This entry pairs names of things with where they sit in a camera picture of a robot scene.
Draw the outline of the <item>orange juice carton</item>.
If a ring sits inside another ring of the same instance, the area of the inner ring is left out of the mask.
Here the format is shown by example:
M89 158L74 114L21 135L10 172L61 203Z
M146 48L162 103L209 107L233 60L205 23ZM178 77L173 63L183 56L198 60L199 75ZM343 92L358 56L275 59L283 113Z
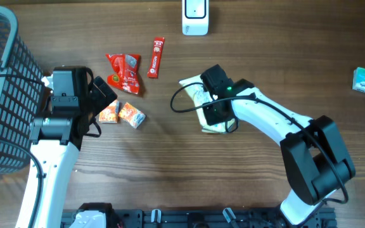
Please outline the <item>orange juice carton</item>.
M118 122L119 101L116 99L99 113L99 121L104 124Z

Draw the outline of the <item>red crinkled snack packet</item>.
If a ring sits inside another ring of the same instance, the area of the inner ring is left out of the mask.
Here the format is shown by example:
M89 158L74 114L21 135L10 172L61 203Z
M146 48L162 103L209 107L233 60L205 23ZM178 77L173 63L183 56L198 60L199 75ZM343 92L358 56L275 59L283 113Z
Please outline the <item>red crinkled snack packet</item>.
M114 74L107 76L107 84L132 94L139 93L138 63L139 54L106 54Z

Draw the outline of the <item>yellow snack bag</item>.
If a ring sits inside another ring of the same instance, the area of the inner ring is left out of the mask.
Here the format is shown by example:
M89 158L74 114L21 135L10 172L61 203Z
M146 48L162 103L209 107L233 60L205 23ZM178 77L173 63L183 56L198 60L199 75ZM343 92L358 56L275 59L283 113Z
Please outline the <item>yellow snack bag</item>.
M202 80L200 75L196 75L190 78L182 79L179 81L181 87L184 87L184 90L188 94L188 96L192 99L195 106L203 105L204 103L208 103L212 101L212 98L209 92L205 91L202 86ZM209 125L205 119L205 115L203 109L196 110L196 114L198 116L199 123L202 127L202 132L205 133L227 133L225 128L225 122L217 123L213 125Z

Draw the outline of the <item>small orange snack packet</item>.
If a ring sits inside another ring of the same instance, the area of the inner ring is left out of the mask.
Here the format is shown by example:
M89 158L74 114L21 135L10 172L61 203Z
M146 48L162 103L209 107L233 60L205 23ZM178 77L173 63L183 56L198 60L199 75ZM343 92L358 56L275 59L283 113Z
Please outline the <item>small orange snack packet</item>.
M130 103L125 103L118 116L129 123L133 128L138 128L145 120L146 115Z

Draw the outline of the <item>red coffee stick sachet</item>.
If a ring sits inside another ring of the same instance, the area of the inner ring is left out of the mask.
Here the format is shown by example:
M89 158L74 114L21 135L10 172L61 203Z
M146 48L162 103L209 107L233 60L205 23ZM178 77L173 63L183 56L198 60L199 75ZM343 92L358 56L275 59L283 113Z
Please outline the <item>red coffee stick sachet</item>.
M158 78L158 71L160 68L161 56L163 51L165 38L164 37L156 37L153 41L153 52L151 58L151 64L148 69L147 77L152 79Z

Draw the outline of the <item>teal white small box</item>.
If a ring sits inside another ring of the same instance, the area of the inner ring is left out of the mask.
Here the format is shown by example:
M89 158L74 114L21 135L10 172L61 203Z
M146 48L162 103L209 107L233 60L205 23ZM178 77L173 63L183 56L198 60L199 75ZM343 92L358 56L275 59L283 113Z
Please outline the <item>teal white small box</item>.
M354 70L352 89L365 93L365 68L357 67Z

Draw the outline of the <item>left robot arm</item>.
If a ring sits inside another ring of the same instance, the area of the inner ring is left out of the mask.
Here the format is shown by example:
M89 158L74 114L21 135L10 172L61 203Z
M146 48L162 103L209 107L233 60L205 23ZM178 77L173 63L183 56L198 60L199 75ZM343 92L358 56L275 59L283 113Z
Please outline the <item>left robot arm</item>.
M59 227L68 182L82 140L96 117L117 95L86 66L59 66L53 93L34 119L29 177L17 227Z

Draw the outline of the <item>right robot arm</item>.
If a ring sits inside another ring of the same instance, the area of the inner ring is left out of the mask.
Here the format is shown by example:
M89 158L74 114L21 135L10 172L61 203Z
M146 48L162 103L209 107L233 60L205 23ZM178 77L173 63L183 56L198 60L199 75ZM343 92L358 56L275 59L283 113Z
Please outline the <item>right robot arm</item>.
M251 82L233 82L215 65L200 75L211 98L201 105L209 125L228 120L258 128L281 148L291 191L279 206L286 225L301 227L325 203L349 200L345 183L355 177L355 166L336 123L323 115L299 115L277 104ZM343 199L331 195L341 190Z

